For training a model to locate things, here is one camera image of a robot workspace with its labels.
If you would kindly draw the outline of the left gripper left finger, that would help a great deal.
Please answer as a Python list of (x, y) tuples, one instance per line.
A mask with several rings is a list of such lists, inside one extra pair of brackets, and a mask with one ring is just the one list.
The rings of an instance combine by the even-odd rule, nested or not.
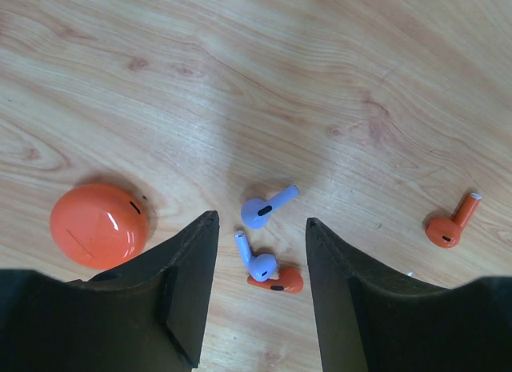
[(207, 211), (92, 279), (1, 272), (4, 371), (190, 371), (198, 367), (218, 249)]

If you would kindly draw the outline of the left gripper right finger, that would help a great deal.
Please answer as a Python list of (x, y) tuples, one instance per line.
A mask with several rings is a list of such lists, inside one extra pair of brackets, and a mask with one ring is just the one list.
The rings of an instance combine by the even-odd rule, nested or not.
[(510, 278), (422, 282), (317, 218), (306, 223), (306, 256), (325, 371), (510, 370)]

